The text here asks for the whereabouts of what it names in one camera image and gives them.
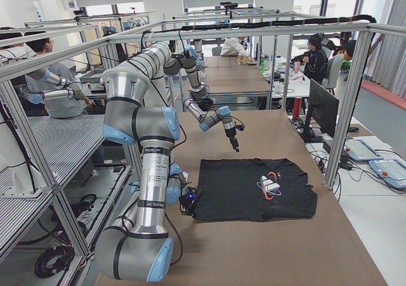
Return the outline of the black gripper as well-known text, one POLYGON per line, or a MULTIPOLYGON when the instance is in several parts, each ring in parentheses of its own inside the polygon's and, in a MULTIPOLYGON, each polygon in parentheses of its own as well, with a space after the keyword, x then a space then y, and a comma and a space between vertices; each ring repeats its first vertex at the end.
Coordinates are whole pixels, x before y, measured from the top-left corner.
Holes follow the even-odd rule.
POLYGON ((179 198, 180 212, 182 215, 195 216, 197 204, 202 196, 202 191, 197 187, 187 187, 187 192, 179 198))
POLYGON ((236 152, 240 152, 239 143, 236 138, 236 135, 237 135, 236 129, 234 127, 231 129, 225 129, 225 133, 226 133, 226 136, 228 137, 228 139, 230 140, 230 143, 232 144, 233 149, 236 152))

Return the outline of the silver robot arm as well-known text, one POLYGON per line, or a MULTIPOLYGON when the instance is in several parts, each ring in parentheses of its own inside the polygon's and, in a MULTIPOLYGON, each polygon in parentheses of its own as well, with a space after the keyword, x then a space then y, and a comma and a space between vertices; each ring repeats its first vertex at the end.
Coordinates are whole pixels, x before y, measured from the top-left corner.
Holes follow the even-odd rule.
POLYGON ((191 48, 184 48, 179 53, 170 53, 169 60, 164 64, 164 73, 166 75, 175 75, 181 69, 184 69, 190 89, 185 94, 183 108, 188 110, 198 121, 202 131, 208 131, 218 123, 222 123, 226 137, 230 140, 233 149, 239 152, 239 143, 237 140, 237 125, 233 120, 231 110, 228 106, 215 108, 211 112, 204 112, 198 105, 198 101, 208 94, 208 86, 201 82, 197 70, 197 55, 192 53, 191 48))
POLYGON ((164 96, 151 102, 145 96, 160 75, 180 68, 168 43, 159 41, 103 73, 103 135, 143 154, 134 161, 139 187, 96 243, 98 267, 111 279, 160 282, 170 267, 174 242, 164 220, 171 151, 180 138, 180 124, 164 96))

